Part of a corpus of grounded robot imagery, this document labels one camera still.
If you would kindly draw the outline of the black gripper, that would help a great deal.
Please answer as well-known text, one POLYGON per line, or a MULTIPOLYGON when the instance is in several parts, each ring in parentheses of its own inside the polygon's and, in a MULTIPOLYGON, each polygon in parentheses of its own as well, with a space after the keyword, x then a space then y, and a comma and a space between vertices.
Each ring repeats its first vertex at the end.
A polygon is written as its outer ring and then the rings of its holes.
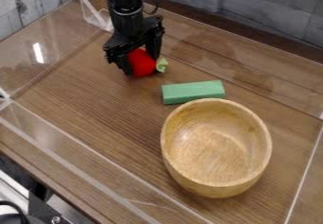
POLYGON ((166 28, 163 16, 143 16, 143 11, 122 15, 113 11, 114 33, 103 46, 109 63, 117 63, 127 76, 133 75, 133 66, 127 53, 145 46, 154 60, 159 59, 166 28))

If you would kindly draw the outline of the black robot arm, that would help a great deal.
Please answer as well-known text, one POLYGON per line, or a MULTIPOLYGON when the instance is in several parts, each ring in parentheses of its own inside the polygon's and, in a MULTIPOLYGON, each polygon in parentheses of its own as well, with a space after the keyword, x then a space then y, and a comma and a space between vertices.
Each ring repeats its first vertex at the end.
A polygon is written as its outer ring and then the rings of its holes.
POLYGON ((130 59, 142 47, 153 60, 161 57, 163 36, 163 16, 157 15, 159 5, 145 14, 145 0, 107 0, 107 8, 114 32, 103 45, 105 58, 115 63, 129 77, 134 77, 135 66, 130 59))

